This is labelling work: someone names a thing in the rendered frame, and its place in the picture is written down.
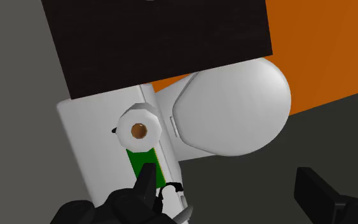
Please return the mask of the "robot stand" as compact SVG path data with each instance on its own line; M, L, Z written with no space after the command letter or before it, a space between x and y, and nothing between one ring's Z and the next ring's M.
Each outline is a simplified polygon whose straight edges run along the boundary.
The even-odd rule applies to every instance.
M41 0L70 98L269 56L266 0Z

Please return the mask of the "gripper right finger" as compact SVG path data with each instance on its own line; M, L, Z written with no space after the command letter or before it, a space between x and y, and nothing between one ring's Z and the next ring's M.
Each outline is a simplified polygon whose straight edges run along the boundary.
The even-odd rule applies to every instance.
M296 170L294 199L313 224L358 224L358 198L338 193L309 167Z

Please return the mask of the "white toilet paper roll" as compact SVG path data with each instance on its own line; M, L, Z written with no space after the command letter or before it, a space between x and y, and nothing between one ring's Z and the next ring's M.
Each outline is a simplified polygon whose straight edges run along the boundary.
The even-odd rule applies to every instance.
M154 148L162 134L158 111L149 103L135 103L119 118L116 135L120 144L131 152Z

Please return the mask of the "black handled scissors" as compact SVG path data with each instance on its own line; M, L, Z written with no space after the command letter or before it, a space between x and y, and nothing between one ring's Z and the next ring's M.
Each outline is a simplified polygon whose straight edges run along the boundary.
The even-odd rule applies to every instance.
M175 189L175 192L183 192L184 188L181 183L178 182L168 182L165 184L165 186L161 187L158 196L155 199L154 205L153 205L153 211L155 213L162 213L163 207L164 207L164 196L163 196L163 189L165 187L172 186ZM193 213L194 207L191 204L188 204L186 197L184 195L180 196L181 199L181 205L182 205L182 211L177 213L173 218L173 222L175 224L189 224L188 221Z

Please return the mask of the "green flat box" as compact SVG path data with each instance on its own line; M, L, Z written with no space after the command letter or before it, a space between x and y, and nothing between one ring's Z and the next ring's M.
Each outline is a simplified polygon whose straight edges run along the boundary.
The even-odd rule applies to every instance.
M166 185L165 176L154 148L145 152L132 152L130 150L126 150L126 152L136 178L139 177L145 163L153 163L156 165L156 187L161 188Z

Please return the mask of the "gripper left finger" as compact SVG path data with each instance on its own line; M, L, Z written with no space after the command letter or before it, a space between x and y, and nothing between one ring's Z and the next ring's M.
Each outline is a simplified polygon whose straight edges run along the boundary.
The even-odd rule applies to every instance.
M132 188L115 190L95 207L89 200L73 200L59 208L50 224L178 224L157 211L156 165L145 163Z

